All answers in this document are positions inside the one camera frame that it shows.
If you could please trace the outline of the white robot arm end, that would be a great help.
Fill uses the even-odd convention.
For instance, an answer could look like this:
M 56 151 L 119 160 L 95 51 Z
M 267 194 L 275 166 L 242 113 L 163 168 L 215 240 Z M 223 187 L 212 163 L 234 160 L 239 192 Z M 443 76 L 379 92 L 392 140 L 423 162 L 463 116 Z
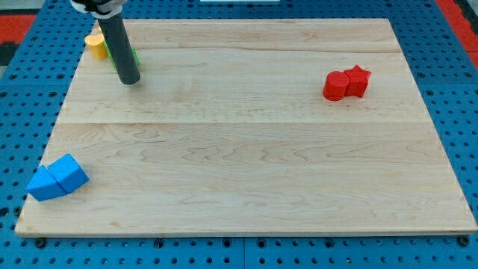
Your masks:
M 127 0 L 70 0 L 80 13 L 90 13 L 96 19 L 110 19 L 122 12 Z

